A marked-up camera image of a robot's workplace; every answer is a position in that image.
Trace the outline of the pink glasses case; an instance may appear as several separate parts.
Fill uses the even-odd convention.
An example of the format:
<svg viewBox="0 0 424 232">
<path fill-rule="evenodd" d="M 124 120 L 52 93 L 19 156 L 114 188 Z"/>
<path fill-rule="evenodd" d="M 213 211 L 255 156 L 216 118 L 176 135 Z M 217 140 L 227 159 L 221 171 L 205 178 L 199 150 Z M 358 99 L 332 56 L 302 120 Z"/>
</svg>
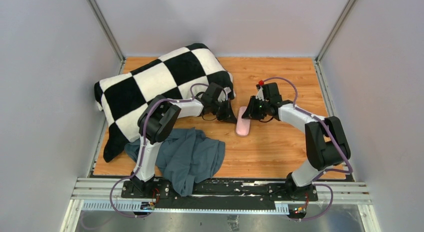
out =
<svg viewBox="0 0 424 232">
<path fill-rule="evenodd" d="M 235 133 L 239 137 L 246 137 L 250 132 L 251 121 L 249 119 L 243 118 L 243 114 L 246 112 L 246 110 L 246 106 L 241 106 L 238 110 Z"/>
</svg>

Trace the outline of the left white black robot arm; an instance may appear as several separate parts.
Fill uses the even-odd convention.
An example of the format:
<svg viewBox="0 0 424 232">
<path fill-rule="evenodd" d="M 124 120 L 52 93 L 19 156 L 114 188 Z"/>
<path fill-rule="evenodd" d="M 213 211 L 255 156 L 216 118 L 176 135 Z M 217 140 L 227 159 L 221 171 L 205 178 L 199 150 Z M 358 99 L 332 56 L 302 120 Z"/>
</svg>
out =
<svg viewBox="0 0 424 232">
<path fill-rule="evenodd" d="M 236 124 L 237 118 L 227 91 L 216 83 L 195 94 L 190 87 L 188 99 L 171 99 L 156 96 L 138 119 L 140 149 L 136 166 L 129 177 L 134 192 L 140 198 L 149 198 L 153 193 L 155 162 L 162 142 L 171 134 L 179 118 L 200 117 L 213 114 L 220 122 Z"/>
</svg>

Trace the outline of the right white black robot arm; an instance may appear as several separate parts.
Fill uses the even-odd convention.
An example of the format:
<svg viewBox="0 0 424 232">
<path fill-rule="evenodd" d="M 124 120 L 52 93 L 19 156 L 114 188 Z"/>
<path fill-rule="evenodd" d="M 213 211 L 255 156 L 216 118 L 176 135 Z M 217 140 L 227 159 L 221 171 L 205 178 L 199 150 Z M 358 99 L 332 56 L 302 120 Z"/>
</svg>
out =
<svg viewBox="0 0 424 232">
<path fill-rule="evenodd" d="M 260 81 L 256 88 L 257 94 L 250 97 L 243 119 L 261 121 L 269 116 L 305 135 L 306 160 L 287 175 L 284 188 L 290 200 L 298 201 L 325 172 L 336 171 L 337 165 L 350 159 L 351 150 L 342 123 L 336 116 L 318 116 L 292 100 L 284 100 L 275 82 Z"/>
</svg>

